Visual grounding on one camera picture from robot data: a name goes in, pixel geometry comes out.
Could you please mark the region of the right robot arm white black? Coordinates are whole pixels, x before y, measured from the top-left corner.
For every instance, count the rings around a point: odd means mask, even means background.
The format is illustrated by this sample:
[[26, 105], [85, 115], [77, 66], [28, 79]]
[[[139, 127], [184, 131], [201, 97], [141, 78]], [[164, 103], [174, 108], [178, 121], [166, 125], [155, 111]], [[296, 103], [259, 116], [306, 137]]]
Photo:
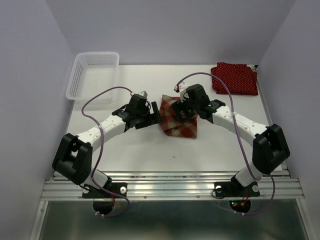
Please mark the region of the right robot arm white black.
[[250, 184], [271, 174], [289, 158], [290, 150], [279, 125], [267, 126], [236, 113], [232, 106], [211, 100], [200, 84], [181, 83], [174, 90], [179, 93], [179, 99], [171, 106], [179, 121], [199, 116], [234, 133], [238, 141], [244, 140], [252, 147], [252, 160], [246, 160], [245, 167], [230, 181], [233, 194], [242, 195]]

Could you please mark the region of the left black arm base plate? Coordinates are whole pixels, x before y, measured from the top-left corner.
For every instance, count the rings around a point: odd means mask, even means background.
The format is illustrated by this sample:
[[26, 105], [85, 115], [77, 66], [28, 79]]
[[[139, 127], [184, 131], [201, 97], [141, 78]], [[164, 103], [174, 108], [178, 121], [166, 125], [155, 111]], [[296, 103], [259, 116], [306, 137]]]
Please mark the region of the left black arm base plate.
[[84, 185], [85, 189], [82, 189], [83, 199], [121, 199], [127, 196], [128, 184], [126, 182], [113, 182], [108, 191], [113, 194], [107, 193], [100, 188]]

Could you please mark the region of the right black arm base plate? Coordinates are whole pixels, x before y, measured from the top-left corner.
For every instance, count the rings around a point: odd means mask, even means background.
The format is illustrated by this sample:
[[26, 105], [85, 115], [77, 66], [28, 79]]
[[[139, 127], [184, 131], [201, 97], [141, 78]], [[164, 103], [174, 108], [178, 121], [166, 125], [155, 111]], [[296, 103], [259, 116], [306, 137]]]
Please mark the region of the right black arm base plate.
[[212, 193], [216, 198], [242, 198], [242, 197], [259, 197], [260, 190], [256, 181], [252, 182], [248, 186], [242, 186], [238, 182], [232, 181], [218, 181], [214, 182], [214, 189]]

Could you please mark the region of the plaid red beige skirt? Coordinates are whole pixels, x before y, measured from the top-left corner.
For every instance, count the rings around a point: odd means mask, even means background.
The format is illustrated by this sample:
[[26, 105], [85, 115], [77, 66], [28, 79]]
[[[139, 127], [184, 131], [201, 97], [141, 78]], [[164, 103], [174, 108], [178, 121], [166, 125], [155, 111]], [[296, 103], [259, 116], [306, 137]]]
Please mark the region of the plaid red beige skirt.
[[179, 97], [162, 95], [159, 109], [162, 121], [159, 123], [159, 126], [163, 133], [169, 137], [196, 139], [198, 134], [198, 116], [186, 118], [183, 115], [183, 122], [180, 122], [171, 107], [179, 99]]

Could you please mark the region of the white plastic basket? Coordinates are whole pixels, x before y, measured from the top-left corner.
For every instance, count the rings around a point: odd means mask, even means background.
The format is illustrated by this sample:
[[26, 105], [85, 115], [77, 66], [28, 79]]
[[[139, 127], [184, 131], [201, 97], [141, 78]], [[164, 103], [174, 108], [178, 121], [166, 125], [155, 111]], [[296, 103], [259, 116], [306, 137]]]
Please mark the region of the white plastic basket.
[[116, 52], [82, 52], [76, 55], [65, 97], [86, 102], [118, 82], [120, 56]]

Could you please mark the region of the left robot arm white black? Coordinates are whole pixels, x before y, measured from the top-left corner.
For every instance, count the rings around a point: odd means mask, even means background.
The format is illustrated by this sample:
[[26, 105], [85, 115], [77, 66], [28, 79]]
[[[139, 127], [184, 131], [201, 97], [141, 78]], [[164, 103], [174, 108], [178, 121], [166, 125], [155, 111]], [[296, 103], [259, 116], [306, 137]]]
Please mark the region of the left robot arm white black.
[[161, 116], [155, 101], [133, 94], [128, 104], [113, 111], [103, 122], [77, 135], [65, 134], [52, 162], [54, 171], [75, 185], [88, 185], [100, 197], [112, 194], [112, 179], [92, 165], [93, 153], [103, 151], [104, 144], [131, 128], [142, 129], [159, 124]]

